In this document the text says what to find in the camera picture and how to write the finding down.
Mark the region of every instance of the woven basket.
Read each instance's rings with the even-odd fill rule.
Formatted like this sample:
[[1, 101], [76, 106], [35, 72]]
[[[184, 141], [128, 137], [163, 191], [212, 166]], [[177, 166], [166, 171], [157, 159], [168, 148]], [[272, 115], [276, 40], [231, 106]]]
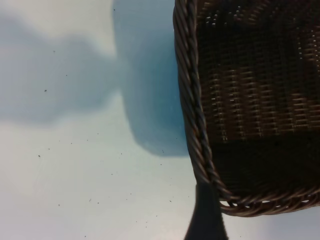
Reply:
[[320, 0], [175, 1], [188, 151], [225, 214], [320, 205], [319, 19]]

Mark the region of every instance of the table surface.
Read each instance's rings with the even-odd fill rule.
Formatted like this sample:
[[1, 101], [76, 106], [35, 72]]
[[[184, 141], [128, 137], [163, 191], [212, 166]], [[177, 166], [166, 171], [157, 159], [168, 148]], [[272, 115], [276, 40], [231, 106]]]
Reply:
[[[195, 204], [173, 0], [0, 0], [0, 239], [178, 240]], [[224, 216], [317, 239], [320, 211]]]

